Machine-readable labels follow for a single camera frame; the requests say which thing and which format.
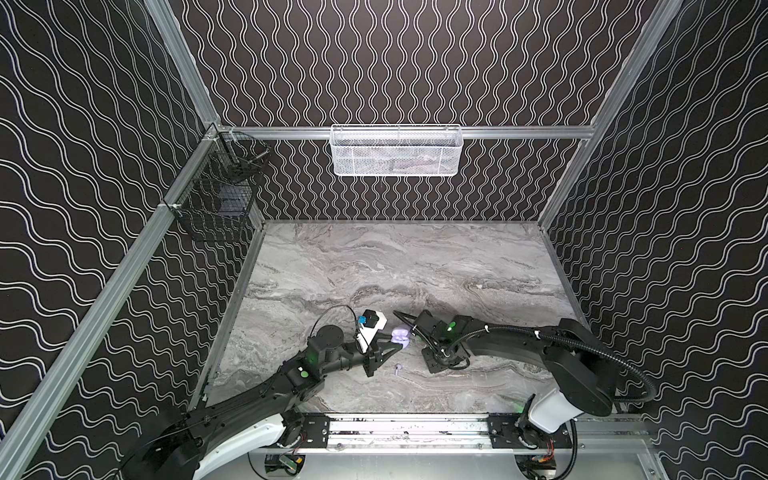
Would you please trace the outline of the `purple earbud charging case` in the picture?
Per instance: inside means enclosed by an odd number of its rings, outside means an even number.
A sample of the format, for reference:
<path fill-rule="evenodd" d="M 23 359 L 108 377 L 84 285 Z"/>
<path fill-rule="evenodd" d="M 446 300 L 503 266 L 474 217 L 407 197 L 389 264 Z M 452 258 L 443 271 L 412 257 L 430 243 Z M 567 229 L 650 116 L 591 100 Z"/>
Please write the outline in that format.
<path fill-rule="evenodd" d="M 394 327 L 391 332 L 391 342 L 406 349 L 411 342 L 411 328 L 405 325 Z"/>

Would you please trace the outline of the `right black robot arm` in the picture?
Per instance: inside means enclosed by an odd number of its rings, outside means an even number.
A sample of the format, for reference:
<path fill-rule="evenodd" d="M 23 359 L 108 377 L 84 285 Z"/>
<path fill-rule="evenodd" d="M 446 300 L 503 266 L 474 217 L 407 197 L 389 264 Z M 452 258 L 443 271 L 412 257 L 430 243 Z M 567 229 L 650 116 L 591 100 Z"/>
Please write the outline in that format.
<path fill-rule="evenodd" d="M 645 403 L 658 394 L 646 373 L 610 351 L 574 319 L 524 327 L 462 315 L 444 321 L 424 310 L 403 322 L 425 342 L 423 356 L 432 373 L 466 368 L 481 356 L 549 372 L 552 383 L 532 394 L 518 417 L 522 433 L 552 434 L 582 414 L 607 417 L 616 403 Z"/>

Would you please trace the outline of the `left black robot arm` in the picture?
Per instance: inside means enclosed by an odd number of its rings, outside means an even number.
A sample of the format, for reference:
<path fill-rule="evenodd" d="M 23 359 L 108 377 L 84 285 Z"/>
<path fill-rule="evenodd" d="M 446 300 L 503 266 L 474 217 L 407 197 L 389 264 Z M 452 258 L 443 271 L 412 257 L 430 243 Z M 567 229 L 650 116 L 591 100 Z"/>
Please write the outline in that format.
<path fill-rule="evenodd" d="M 361 366 L 374 372 L 403 346 L 379 331 L 366 350 L 326 325 L 307 347 L 284 361 L 265 382 L 213 406 L 197 408 L 142 440 L 118 470 L 122 479 L 203 479 L 247 452 L 299 440 L 296 408 L 319 393 L 326 377 Z"/>

